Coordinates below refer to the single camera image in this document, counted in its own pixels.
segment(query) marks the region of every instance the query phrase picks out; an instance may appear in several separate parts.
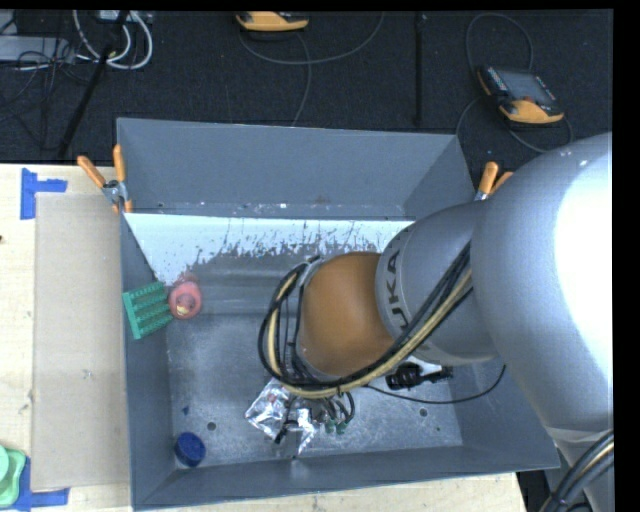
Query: black power cord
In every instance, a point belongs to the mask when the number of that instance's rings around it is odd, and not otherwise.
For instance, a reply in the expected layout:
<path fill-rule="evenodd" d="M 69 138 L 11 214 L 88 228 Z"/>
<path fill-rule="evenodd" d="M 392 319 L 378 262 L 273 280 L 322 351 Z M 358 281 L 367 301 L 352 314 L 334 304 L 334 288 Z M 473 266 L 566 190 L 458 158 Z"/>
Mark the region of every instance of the black power cord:
<path fill-rule="evenodd" d="M 481 398 L 485 395 L 488 395 L 489 393 L 491 393 L 491 391 L 493 391 L 498 384 L 500 384 L 500 381 L 502 381 L 502 377 L 504 377 L 505 371 L 507 370 L 507 365 L 503 365 L 502 366 L 502 370 L 500 370 L 500 374 L 498 375 L 498 378 L 495 380 L 495 382 L 493 384 L 491 384 L 491 386 L 489 386 L 487 389 L 485 389 L 484 391 L 477 393 L 475 395 L 471 395 L 471 396 L 466 396 L 464 398 L 456 398 L 454 400 L 425 400 L 422 398 L 414 398 L 412 396 L 404 396 L 404 395 L 398 395 L 396 393 L 389 393 L 388 391 L 385 391 L 383 389 L 377 388 L 375 386 L 372 386 L 371 384 L 367 384 L 366 386 L 363 386 L 365 389 L 372 389 L 373 391 L 376 391 L 378 393 L 381 393 L 383 395 L 387 395 L 387 396 L 392 396 L 394 398 L 401 398 L 403 400 L 408 400 L 410 402 L 416 402 L 419 404 L 426 404 L 426 405 L 450 405 L 450 404 L 459 404 L 462 402 L 469 402 L 471 400 L 476 400 L 477 398 Z"/>
<path fill-rule="evenodd" d="M 102 49 L 102 53 L 100 54 L 100 61 L 98 62 L 96 69 L 91 75 L 91 79 L 89 80 L 89 84 L 85 89 L 84 95 L 82 96 L 82 99 L 80 100 L 80 103 L 78 104 L 78 107 L 76 108 L 73 114 L 73 117 L 71 118 L 71 121 L 69 122 L 69 125 L 67 126 L 67 129 L 64 132 L 64 135 L 62 136 L 62 141 L 60 142 L 60 147 L 58 150 L 59 160 L 64 160 L 65 155 L 67 154 L 69 145 L 71 144 L 71 141 L 73 140 L 76 130 L 80 125 L 80 121 L 82 120 L 82 116 L 84 115 L 84 112 L 87 109 L 87 105 L 89 104 L 89 100 L 93 95 L 93 91 L 98 85 L 98 81 L 102 77 L 102 73 L 104 72 L 107 66 L 107 60 L 109 59 L 109 56 L 111 55 L 111 52 L 113 51 L 118 41 L 118 35 L 120 34 L 122 27 L 124 26 L 127 16 L 129 16 L 129 10 L 126 10 L 126 9 L 120 10 L 118 12 L 118 17 L 116 18 L 116 21 L 113 24 L 112 29 L 109 31 L 109 40 L 107 44 L 105 44 L 104 48 Z"/>

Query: bin floor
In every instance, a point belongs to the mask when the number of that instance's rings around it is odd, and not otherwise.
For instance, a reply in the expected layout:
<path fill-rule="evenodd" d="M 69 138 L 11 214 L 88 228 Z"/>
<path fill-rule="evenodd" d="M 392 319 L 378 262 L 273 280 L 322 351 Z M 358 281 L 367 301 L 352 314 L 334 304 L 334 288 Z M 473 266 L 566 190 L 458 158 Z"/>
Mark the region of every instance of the bin floor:
<path fill-rule="evenodd" d="M 276 445 L 244 413 L 269 376 L 257 353 L 259 315 L 200 315 L 168 327 L 174 434 L 190 431 L 207 448 L 202 466 L 258 462 L 296 454 L 297 442 Z M 374 383 L 385 389 L 383 379 Z M 451 398 L 446 383 L 424 385 L 409 396 Z M 428 406 L 354 390 L 356 416 L 340 436 L 320 429 L 300 457 L 461 445 L 452 406 Z"/>

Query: yellow wire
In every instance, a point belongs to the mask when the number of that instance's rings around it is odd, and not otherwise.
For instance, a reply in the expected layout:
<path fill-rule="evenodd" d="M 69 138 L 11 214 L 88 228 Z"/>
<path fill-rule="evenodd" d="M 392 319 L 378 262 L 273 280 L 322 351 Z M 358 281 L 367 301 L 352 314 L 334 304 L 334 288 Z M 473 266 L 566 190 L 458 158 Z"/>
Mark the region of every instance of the yellow wire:
<path fill-rule="evenodd" d="M 302 398 L 309 399 L 318 399 L 318 398 L 329 398 L 336 394 L 343 393 L 346 391 L 350 391 L 354 388 L 364 386 L 368 384 L 374 379 L 384 375 L 389 370 L 391 370 L 396 364 L 400 361 L 408 357 L 419 345 L 424 341 L 424 339 L 438 326 L 438 324 L 442 321 L 442 319 L 449 313 L 449 311 L 453 308 L 456 301 L 465 293 L 466 288 L 471 283 L 471 269 L 467 270 L 467 272 L 462 276 L 458 284 L 451 291 L 449 296 L 445 299 L 442 305 L 431 315 L 424 325 L 407 341 L 398 352 L 396 352 L 388 361 L 381 364 L 377 368 L 374 368 L 371 372 L 366 375 L 356 379 L 352 382 L 344 384 L 343 386 L 335 386 L 326 389 L 320 390 L 307 390 L 304 388 L 300 388 L 297 386 L 291 386 L 289 384 L 282 383 L 283 387 L 289 390 L 291 393 L 301 396 Z M 278 298 L 282 296 L 282 290 L 286 289 L 288 286 L 287 283 L 281 289 L 281 293 L 278 294 Z M 267 344 L 269 351 L 269 364 L 271 369 L 276 372 L 278 375 L 281 375 L 279 368 L 275 364 L 275 316 L 271 315 L 269 319 L 269 332 L 267 336 Z"/>
<path fill-rule="evenodd" d="M 278 292 L 278 296 L 276 297 L 276 300 L 280 300 L 282 298 L 282 296 L 284 295 L 285 291 L 289 288 L 289 286 L 291 286 L 291 283 L 297 277 L 298 277 L 297 274 L 292 274 L 289 277 L 289 279 L 287 279 L 287 281 L 284 283 L 284 285 L 282 285 L 282 288 L 280 288 L 280 291 Z M 275 338 L 277 313 L 278 313 L 278 310 L 275 309 L 275 310 L 273 310 L 273 312 L 271 313 L 271 316 L 269 317 L 269 332 L 268 332 L 268 335 L 267 335 L 267 340 L 273 340 Z M 271 366 L 271 369 L 275 373 L 277 373 L 278 375 L 282 375 L 282 372 L 280 371 L 280 368 L 278 368 L 278 363 L 277 363 L 277 360 L 276 360 L 275 342 L 274 343 L 269 343 L 269 345 L 267 346 L 267 355 L 269 357 L 269 366 Z"/>

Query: black floor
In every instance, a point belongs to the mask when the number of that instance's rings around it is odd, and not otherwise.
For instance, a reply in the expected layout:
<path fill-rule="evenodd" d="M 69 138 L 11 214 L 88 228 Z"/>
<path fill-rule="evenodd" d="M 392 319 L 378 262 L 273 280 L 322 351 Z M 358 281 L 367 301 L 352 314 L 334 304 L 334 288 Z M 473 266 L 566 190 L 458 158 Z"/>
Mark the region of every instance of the black floor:
<path fill-rule="evenodd" d="M 100 50 L 111 25 L 93 13 L 81 10 L 78 20 Z M 0 162 L 71 163 L 86 154 L 110 165 L 116 118 L 144 117 L 457 132 L 477 184 L 487 160 L 516 170 L 546 149 L 612 130 L 612 9 L 309 14 L 298 36 L 265 42 L 242 33 L 231 12 L 154 11 L 150 62 L 106 69 L 63 156 L 96 64 L 29 71 L 2 63 Z M 17 10 L 16 26 L 22 35 L 64 38 L 87 55 L 71 11 Z M 149 45 L 138 25 L 128 26 L 130 55 L 139 61 Z M 118 50 L 123 43 L 118 37 Z M 514 136 L 471 73 L 479 64 L 531 64 L 568 122 Z M 29 65 L 26 58 L 21 65 Z"/>

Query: blue tape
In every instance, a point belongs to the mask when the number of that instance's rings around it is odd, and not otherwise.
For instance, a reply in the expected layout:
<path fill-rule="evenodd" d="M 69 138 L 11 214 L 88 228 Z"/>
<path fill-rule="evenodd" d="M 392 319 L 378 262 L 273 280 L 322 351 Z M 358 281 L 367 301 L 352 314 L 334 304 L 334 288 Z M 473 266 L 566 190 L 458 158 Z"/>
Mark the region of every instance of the blue tape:
<path fill-rule="evenodd" d="M 33 219 L 36 216 L 36 192 L 65 192 L 65 180 L 48 179 L 38 181 L 38 175 L 22 168 L 22 192 L 20 194 L 20 219 Z"/>

